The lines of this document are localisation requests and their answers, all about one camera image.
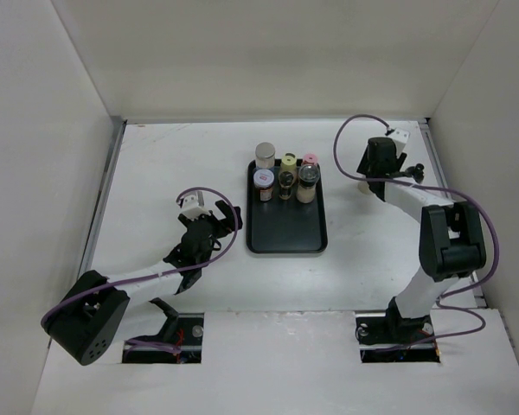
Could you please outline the black pump bottle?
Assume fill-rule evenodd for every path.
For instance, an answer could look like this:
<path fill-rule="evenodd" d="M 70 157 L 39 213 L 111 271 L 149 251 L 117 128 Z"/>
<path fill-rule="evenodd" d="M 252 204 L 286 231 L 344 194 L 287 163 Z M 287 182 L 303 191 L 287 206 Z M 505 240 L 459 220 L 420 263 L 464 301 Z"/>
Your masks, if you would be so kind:
<path fill-rule="evenodd" d="M 414 166 L 408 167 L 407 172 L 418 184 L 421 184 L 425 179 L 425 166 L 422 163 L 417 163 Z"/>
<path fill-rule="evenodd" d="M 371 192 L 367 182 L 359 182 L 357 184 L 357 187 L 365 195 L 371 195 L 372 194 L 372 192 Z"/>

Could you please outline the dark sauce jar white lid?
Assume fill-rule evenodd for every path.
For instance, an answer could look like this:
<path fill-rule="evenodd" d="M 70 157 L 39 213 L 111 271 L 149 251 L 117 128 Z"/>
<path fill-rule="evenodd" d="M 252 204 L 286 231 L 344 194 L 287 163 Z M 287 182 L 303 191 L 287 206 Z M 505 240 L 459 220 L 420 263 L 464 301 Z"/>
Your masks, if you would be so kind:
<path fill-rule="evenodd" d="M 275 175 L 270 169 L 257 169 L 253 173 L 253 185 L 262 202 L 272 199 Z"/>

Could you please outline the small dark spice bottle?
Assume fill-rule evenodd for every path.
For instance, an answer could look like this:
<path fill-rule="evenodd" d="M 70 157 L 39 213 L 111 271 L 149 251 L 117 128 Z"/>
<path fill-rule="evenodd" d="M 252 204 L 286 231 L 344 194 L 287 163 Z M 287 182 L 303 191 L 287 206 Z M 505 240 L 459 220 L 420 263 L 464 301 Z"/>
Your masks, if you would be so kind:
<path fill-rule="evenodd" d="M 279 172 L 279 198 L 281 200 L 289 200 L 292 196 L 292 186 L 294 183 L 294 174 L 285 170 Z"/>

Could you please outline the tall jar silver lid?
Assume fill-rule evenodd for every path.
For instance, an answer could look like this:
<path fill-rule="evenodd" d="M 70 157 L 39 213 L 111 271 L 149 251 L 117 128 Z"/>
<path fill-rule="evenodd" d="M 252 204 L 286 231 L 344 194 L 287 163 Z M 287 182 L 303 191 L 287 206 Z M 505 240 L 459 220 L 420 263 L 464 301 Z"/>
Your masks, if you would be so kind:
<path fill-rule="evenodd" d="M 255 167 L 273 170 L 275 166 L 275 147 L 272 143 L 262 142 L 255 148 Z"/>

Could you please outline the pink cap spice bottle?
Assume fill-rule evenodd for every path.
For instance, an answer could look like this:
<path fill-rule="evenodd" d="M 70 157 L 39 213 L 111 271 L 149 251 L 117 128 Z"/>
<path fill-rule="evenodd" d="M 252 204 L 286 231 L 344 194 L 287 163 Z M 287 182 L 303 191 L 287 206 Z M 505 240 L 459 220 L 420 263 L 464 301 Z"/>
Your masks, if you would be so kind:
<path fill-rule="evenodd" d="M 318 166 L 318 157 L 317 157 L 317 155 L 315 155 L 313 153 L 304 154 L 304 156 L 302 158 L 302 164 L 303 165 Z"/>

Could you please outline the yellow cap spice bottle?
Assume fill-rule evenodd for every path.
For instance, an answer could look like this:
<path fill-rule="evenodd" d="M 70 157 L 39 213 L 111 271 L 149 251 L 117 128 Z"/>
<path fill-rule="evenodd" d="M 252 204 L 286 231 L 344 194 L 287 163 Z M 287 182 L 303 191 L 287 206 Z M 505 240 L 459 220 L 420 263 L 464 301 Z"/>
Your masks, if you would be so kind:
<path fill-rule="evenodd" d="M 281 157 L 280 171 L 288 171 L 295 174 L 297 171 L 297 158 L 293 153 L 285 153 Z"/>

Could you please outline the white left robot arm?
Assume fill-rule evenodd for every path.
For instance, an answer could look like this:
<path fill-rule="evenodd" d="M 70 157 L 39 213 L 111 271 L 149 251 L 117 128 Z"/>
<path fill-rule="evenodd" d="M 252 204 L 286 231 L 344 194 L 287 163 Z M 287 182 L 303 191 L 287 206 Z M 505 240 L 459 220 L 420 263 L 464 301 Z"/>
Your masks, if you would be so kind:
<path fill-rule="evenodd" d="M 88 366 L 120 340 L 119 331 L 136 348 L 149 344 L 177 354 L 180 348 L 169 343 L 176 337 L 177 312 L 164 301 L 189 290 L 205 267 L 216 261 L 227 247 L 221 239 L 235 237 L 242 229 L 240 207 L 218 200 L 222 217 L 205 209 L 196 195 L 180 203 L 178 219 L 186 231 L 180 242 L 158 263 L 118 276 L 104 276 L 95 270 L 84 272 L 66 296 L 41 319 L 41 326 L 80 365 Z M 147 334 L 130 330 L 124 317 L 143 303 L 157 306 L 163 314 L 153 316 Z"/>

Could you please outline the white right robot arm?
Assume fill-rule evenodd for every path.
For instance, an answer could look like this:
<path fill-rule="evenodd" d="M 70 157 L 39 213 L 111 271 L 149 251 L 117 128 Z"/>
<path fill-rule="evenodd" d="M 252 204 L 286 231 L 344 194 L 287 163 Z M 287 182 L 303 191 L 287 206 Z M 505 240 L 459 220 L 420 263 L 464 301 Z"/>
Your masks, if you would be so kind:
<path fill-rule="evenodd" d="M 486 248 L 477 207 L 470 201 L 453 201 L 422 184 L 424 166 L 403 169 L 407 155 L 394 140 L 368 140 L 357 172 L 368 180 L 369 190 L 420 224 L 420 268 L 410 283 L 388 306 L 384 332 L 403 342 L 418 322 L 430 313 L 436 300 L 459 279 L 486 263 Z"/>

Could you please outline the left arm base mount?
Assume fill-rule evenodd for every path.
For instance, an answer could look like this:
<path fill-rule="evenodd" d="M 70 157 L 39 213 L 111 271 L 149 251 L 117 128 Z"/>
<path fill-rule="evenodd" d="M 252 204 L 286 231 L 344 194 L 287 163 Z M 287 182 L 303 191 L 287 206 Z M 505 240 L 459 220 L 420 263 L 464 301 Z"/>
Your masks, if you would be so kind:
<path fill-rule="evenodd" d="M 133 336 L 125 341 L 124 364 L 200 364 L 205 315 L 179 313 L 163 299 L 150 300 L 161 310 L 163 320 L 151 335 Z"/>

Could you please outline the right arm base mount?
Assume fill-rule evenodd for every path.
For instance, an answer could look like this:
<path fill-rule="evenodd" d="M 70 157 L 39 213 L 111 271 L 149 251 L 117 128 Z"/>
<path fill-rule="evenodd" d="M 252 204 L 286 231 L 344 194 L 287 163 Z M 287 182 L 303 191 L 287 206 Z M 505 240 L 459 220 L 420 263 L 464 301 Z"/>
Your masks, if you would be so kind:
<path fill-rule="evenodd" d="M 356 314 L 362 363 L 440 363 L 432 319 L 403 319 L 395 310 Z"/>

